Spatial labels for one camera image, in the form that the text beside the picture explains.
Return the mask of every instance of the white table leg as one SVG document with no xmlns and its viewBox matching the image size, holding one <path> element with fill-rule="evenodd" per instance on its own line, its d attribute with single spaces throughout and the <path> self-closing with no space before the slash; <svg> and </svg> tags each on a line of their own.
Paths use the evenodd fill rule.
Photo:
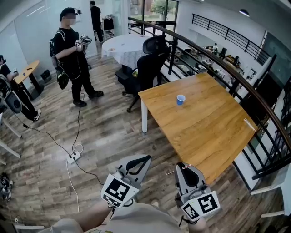
<svg viewBox="0 0 291 233">
<path fill-rule="evenodd" d="M 259 194 L 259 193 L 262 193 L 262 192 L 267 192 L 267 191 L 270 191 L 270 190 L 273 190 L 273 189 L 276 189 L 276 188 L 279 188 L 281 185 L 278 184 L 274 187 L 272 186 L 267 186 L 267 187 L 264 187 L 264 188 L 259 188 L 259 189 L 256 189 L 256 190 L 253 190 L 251 191 L 251 195 L 255 195 L 255 194 Z"/>
<path fill-rule="evenodd" d="M 141 101 L 141 125 L 142 131 L 147 132 L 147 107 L 143 101 Z"/>
<path fill-rule="evenodd" d="M 18 137 L 22 137 L 20 133 L 18 133 L 6 120 L 5 118 L 2 118 L 3 123 L 13 132 L 15 133 Z"/>
<path fill-rule="evenodd" d="M 284 210 L 278 211 L 278 212 L 273 212 L 273 213 L 264 213 L 261 215 L 261 218 L 268 218 L 268 217 L 273 217 L 273 216 L 278 216 L 284 214 Z"/>
<path fill-rule="evenodd" d="M 5 150 L 9 151 L 11 154 L 15 155 L 16 157 L 20 158 L 20 154 L 16 153 L 15 151 L 11 150 L 3 141 L 0 140 L 0 146 L 2 146 Z"/>
<path fill-rule="evenodd" d="M 0 163 L 6 165 L 6 162 L 4 160 L 2 160 L 2 159 L 0 159 Z"/>
</svg>

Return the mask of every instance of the man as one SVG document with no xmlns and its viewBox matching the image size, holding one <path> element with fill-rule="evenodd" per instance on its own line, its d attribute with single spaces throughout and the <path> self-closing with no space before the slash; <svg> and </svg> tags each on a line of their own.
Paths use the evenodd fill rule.
<svg viewBox="0 0 291 233">
<path fill-rule="evenodd" d="M 6 77 L 6 80 L 10 82 L 11 89 L 16 93 L 19 99 L 22 102 L 22 113 L 26 116 L 27 119 L 31 121 L 37 121 L 40 118 L 41 110 L 35 110 L 31 104 L 28 96 L 24 93 L 22 87 L 18 85 L 13 79 L 18 76 L 18 72 L 11 74 L 8 66 L 5 64 L 6 59 L 3 55 L 0 55 L 0 74 Z"/>
<path fill-rule="evenodd" d="M 62 67 L 72 81 L 73 103 L 78 107 L 85 107 L 87 104 L 80 99 L 82 85 L 90 99 L 104 95 L 102 91 L 95 91 L 90 82 L 88 63 L 84 52 L 75 47 L 79 39 L 78 32 L 70 26 L 76 22 L 74 8 L 65 8 L 60 14 L 60 28 L 62 33 L 56 33 L 54 37 L 54 49 L 56 58 L 62 63 Z"/>
<path fill-rule="evenodd" d="M 168 213 L 158 208 L 157 203 L 152 205 L 134 203 L 129 207 L 116 208 L 107 225 L 102 225 L 111 209 L 107 202 L 101 200 L 88 210 L 85 210 L 72 219 L 62 219 L 50 229 L 40 233 L 82 233 L 98 227 L 99 233 L 181 233 L 177 222 Z M 204 218 L 196 224 L 188 224 L 189 233 L 208 233 L 209 229 Z"/>
<path fill-rule="evenodd" d="M 213 48 L 212 48 L 212 52 L 214 53 L 215 52 L 215 49 L 217 49 L 216 52 L 218 52 L 218 46 L 217 46 L 217 43 L 214 44 Z"/>
<path fill-rule="evenodd" d="M 97 32 L 99 42 L 102 42 L 103 37 L 102 37 L 102 32 L 101 32 L 101 19 L 100 19 L 101 10 L 98 6 L 95 6 L 94 1 L 90 2 L 90 7 L 91 7 L 93 29 Z"/>
</svg>

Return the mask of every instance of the power strip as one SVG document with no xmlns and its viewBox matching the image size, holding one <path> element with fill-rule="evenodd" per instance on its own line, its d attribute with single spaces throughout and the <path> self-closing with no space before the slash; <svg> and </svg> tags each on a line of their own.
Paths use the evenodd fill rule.
<svg viewBox="0 0 291 233">
<path fill-rule="evenodd" d="M 76 151 L 76 152 L 75 152 L 75 155 L 72 154 L 72 158 L 70 158 L 70 157 L 68 156 L 68 162 L 69 162 L 69 164 L 73 164 L 73 163 L 74 163 L 75 161 L 77 161 L 79 158 L 81 158 L 81 155 L 80 155 L 80 153 L 79 153 L 78 151 Z"/>
</svg>

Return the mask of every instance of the white tablecloth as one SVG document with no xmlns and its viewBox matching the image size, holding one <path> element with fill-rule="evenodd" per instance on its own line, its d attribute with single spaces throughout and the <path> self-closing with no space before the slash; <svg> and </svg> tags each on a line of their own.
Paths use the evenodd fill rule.
<svg viewBox="0 0 291 233">
<path fill-rule="evenodd" d="M 119 64 L 135 69 L 137 60 L 145 55 L 142 45 L 148 38 L 148 36 L 134 34 L 111 38 L 102 45 L 102 58 L 112 56 Z"/>
</svg>

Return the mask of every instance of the black t-shirt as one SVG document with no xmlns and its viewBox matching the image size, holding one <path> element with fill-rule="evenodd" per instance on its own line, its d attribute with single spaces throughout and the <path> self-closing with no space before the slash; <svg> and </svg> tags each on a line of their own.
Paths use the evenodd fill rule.
<svg viewBox="0 0 291 233">
<path fill-rule="evenodd" d="M 98 6 L 91 7 L 91 16 L 92 16 L 93 25 L 97 23 L 101 23 L 100 14 L 101 14 L 101 10 Z"/>
<path fill-rule="evenodd" d="M 7 75 L 10 74 L 11 71 L 9 70 L 8 66 L 6 64 L 3 64 L 1 67 L 0 67 L 0 74 L 4 75 L 6 78 L 7 78 Z M 10 82 L 10 85 L 11 85 L 11 88 L 14 90 L 14 91 L 18 91 L 19 90 L 19 86 L 18 84 L 12 80 Z"/>
<path fill-rule="evenodd" d="M 54 50 L 56 54 L 62 52 L 64 49 L 74 47 L 76 40 L 79 39 L 79 33 L 75 32 L 72 28 L 59 28 L 59 30 L 64 32 L 65 40 L 63 39 L 62 34 L 56 33 L 54 37 Z M 78 76 L 80 73 L 79 67 L 82 64 L 87 64 L 84 52 L 77 51 L 66 57 L 61 58 L 60 62 L 63 64 L 63 68 L 70 78 L 71 75 L 73 75 L 72 78 L 74 78 L 75 75 Z"/>
</svg>

